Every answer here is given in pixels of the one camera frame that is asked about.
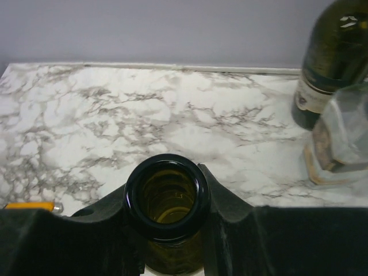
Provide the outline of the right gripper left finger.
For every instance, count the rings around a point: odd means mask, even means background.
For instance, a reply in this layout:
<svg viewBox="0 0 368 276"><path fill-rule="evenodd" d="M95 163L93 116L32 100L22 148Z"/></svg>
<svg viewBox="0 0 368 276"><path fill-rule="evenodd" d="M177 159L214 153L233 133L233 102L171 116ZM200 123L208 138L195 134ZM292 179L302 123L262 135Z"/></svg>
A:
<svg viewBox="0 0 368 276"><path fill-rule="evenodd" d="M72 216L1 210L1 275L142 275L121 186Z"/></svg>

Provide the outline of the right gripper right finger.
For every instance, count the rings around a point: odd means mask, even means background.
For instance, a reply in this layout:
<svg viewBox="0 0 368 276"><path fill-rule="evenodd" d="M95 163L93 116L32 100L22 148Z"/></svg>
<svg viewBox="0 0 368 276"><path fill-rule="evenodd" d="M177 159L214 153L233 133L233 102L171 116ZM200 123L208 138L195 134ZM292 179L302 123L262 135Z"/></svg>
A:
<svg viewBox="0 0 368 276"><path fill-rule="evenodd" d="M205 275L366 275L367 209L252 206L201 164Z"/></svg>

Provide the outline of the green bottle rack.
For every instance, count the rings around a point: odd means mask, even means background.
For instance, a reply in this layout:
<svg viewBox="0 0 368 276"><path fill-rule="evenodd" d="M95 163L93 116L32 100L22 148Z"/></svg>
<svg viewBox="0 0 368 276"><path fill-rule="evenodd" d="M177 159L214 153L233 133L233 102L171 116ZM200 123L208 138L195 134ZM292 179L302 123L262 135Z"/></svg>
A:
<svg viewBox="0 0 368 276"><path fill-rule="evenodd" d="M201 228L210 203L204 173L186 157L159 154L133 170L124 188L124 208L150 270L193 275L202 269Z"/></svg>

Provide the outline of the square clear liquor bottle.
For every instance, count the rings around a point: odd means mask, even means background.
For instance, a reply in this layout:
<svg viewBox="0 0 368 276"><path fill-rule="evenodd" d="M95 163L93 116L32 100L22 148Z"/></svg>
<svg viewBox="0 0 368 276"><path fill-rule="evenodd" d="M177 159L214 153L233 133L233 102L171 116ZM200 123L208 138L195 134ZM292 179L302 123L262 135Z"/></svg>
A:
<svg viewBox="0 0 368 276"><path fill-rule="evenodd" d="M367 179L367 83L340 89L307 140L303 159L315 186Z"/></svg>

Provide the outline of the green bottle white label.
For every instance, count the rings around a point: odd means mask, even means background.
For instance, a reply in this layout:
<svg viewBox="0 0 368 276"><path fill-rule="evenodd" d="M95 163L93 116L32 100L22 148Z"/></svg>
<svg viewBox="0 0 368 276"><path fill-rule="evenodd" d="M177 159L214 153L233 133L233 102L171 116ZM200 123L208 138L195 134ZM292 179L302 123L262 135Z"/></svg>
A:
<svg viewBox="0 0 368 276"><path fill-rule="evenodd" d="M294 92L294 121L311 130L335 91L366 77L367 1L334 1L309 38Z"/></svg>

